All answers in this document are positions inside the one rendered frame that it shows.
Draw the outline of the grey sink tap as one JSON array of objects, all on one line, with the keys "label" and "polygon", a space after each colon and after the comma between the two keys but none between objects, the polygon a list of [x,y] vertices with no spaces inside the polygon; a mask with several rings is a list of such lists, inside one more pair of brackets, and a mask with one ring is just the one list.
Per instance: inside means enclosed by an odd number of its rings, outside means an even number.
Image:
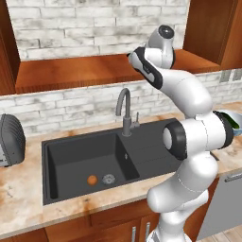
[{"label": "grey sink tap", "polygon": [[119,97],[117,99],[116,109],[115,109],[115,115],[120,116],[123,101],[126,101],[125,105],[125,115],[123,116],[123,131],[122,135],[125,137],[131,136],[131,130],[135,128],[140,127],[139,123],[139,114],[136,114],[136,121],[131,121],[130,116],[130,90],[128,88],[124,88],[121,93],[119,94]]}]

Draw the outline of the dark grey sink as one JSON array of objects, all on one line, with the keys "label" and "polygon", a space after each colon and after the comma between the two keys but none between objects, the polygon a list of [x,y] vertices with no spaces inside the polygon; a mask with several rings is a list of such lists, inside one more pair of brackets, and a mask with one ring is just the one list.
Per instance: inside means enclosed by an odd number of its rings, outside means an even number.
[{"label": "dark grey sink", "polygon": [[[174,172],[181,162],[165,148],[169,120],[42,142],[43,203],[71,199]],[[97,183],[87,179],[95,175]]]}]

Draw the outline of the white bowl with green inside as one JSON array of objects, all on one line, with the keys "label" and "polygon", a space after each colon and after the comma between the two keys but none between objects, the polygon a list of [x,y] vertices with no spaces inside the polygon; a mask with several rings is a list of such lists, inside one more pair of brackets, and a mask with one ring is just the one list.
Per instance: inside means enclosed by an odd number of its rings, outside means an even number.
[{"label": "white bowl with green inside", "polygon": [[240,136],[242,135],[242,113],[233,112],[229,110],[218,110],[233,127],[233,135]]}]

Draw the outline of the brown wooden shelf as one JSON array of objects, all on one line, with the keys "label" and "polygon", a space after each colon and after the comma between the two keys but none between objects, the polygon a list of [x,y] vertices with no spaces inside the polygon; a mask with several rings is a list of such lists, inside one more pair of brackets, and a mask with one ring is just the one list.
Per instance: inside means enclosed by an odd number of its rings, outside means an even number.
[{"label": "brown wooden shelf", "polygon": [[31,60],[21,62],[15,90],[27,94],[142,79],[126,54]]}]

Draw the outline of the brown wooden drawer front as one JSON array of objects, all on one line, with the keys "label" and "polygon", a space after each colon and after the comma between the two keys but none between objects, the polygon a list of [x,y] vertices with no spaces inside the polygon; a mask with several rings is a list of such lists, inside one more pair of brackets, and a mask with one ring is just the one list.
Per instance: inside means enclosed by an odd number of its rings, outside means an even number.
[{"label": "brown wooden drawer front", "polygon": [[142,199],[92,214],[90,215],[90,219],[93,227],[111,227],[112,225],[132,221],[136,218],[147,216],[151,213],[152,211],[148,207],[147,201]]}]

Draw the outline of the grey toaster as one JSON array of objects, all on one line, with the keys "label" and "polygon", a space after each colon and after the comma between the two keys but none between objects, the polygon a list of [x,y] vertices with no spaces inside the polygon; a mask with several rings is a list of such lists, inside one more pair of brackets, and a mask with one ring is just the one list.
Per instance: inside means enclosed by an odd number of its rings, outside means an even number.
[{"label": "grey toaster", "polygon": [[21,163],[25,159],[26,137],[19,119],[0,114],[0,167]]}]

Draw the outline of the grey dishwasher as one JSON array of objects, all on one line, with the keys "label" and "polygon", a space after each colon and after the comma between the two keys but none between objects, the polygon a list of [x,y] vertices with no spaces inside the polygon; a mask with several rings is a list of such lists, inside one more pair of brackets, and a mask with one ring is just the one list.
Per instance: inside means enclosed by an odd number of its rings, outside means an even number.
[{"label": "grey dishwasher", "polygon": [[224,180],[233,174],[220,177],[216,191],[199,231],[198,240],[242,224],[242,178]]}]

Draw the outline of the brown wooden wall cabinet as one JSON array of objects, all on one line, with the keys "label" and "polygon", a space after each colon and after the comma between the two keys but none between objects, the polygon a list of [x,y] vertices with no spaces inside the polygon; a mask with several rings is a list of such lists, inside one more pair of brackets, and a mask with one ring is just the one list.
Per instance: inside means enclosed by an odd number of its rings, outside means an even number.
[{"label": "brown wooden wall cabinet", "polygon": [[6,0],[0,0],[0,95],[15,93],[20,56]]},{"label": "brown wooden wall cabinet", "polygon": [[183,49],[222,70],[242,68],[242,0],[191,0]]}]

